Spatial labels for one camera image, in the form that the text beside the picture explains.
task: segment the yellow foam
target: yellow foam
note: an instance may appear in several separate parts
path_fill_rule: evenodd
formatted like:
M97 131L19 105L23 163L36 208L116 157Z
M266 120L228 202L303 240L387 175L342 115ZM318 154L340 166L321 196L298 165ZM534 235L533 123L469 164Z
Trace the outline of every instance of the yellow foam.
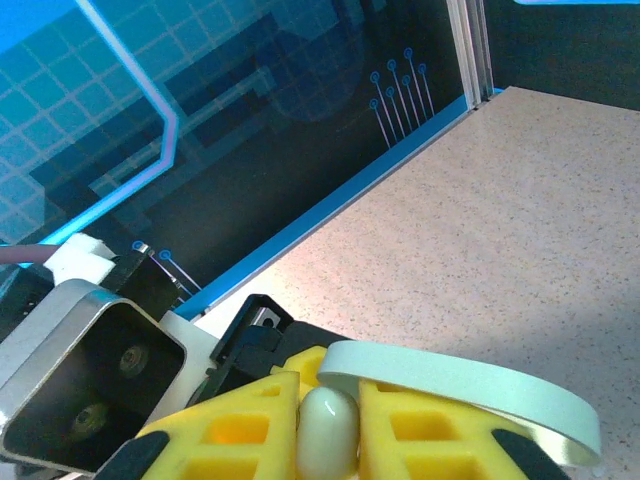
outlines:
M299 385L281 372L146 426L170 442L143 480L293 480Z
M496 428L527 436L474 406L360 380L360 480L527 480Z
M287 358L284 366L272 367L271 373L298 372L300 374L300 402L312 389L319 387L320 382L316 378L320 364L324 359L327 349L324 347L311 347L304 352Z

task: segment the beige speckled surface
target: beige speckled surface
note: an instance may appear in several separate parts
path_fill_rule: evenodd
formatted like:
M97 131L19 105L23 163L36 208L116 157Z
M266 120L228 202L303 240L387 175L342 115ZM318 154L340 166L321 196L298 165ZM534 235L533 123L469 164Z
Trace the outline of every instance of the beige speckled surface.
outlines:
M601 416L602 478L640 478L639 112L510 88L201 324L252 292L568 388Z

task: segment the white flexible strap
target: white flexible strap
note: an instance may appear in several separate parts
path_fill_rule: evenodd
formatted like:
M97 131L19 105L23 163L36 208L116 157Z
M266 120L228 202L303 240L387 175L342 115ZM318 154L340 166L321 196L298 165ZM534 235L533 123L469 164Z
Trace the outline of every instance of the white flexible strap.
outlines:
M531 375L487 363L369 342L329 347L318 380L358 398L366 378L447 397L529 429L558 464L600 463L598 414L577 395Z

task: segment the glass panel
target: glass panel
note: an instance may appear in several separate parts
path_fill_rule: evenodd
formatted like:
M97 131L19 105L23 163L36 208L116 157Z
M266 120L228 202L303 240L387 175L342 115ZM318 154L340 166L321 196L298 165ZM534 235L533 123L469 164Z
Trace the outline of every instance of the glass panel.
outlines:
M44 3L0 13L22 22L0 44L0 240L144 241L191 293L466 109L445 0L80 1L146 93L74 2Z

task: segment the wire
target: wire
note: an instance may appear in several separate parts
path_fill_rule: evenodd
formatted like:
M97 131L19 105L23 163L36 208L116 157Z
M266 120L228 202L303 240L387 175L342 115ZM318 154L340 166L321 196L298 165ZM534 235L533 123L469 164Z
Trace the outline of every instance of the wire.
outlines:
M0 247L0 265L44 263L60 245L10 245Z

